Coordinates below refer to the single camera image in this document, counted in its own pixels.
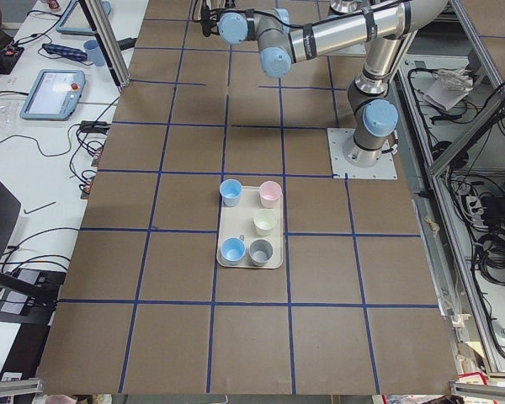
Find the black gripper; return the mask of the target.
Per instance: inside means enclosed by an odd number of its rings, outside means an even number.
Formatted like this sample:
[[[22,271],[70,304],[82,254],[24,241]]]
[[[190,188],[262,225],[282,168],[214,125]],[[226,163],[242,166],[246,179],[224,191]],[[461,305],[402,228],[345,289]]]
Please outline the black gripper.
[[[222,12],[225,10],[226,7],[224,5],[219,6],[219,3],[212,6],[212,4],[208,3],[206,0],[201,1],[199,23],[204,37],[220,34],[218,22],[221,18]]]

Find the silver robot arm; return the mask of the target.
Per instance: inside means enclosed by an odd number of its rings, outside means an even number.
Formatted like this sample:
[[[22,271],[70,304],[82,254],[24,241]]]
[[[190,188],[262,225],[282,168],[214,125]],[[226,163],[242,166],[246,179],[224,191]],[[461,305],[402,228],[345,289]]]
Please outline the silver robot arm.
[[[444,1],[379,1],[361,7],[332,1],[324,19],[292,24],[282,8],[239,9],[232,2],[212,8],[202,2],[198,21],[206,37],[219,35],[229,45],[255,42],[263,72],[271,78],[284,77],[298,62],[366,44],[362,69],[348,86],[357,127],[343,144],[343,156],[355,167],[369,168],[379,161],[399,119],[386,99],[391,78],[412,37],[445,7]]]

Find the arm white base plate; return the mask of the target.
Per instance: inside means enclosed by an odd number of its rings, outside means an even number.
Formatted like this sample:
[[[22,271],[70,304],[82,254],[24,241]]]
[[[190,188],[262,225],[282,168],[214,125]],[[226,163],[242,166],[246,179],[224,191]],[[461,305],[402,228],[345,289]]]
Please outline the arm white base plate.
[[[344,57],[365,57],[366,49],[363,43],[344,46],[331,47],[318,51],[319,56],[344,56]]]
[[[387,138],[381,149],[365,151],[355,144],[353,128],[328,128],[327,142],[334,178],[397,179],[394,152]]]

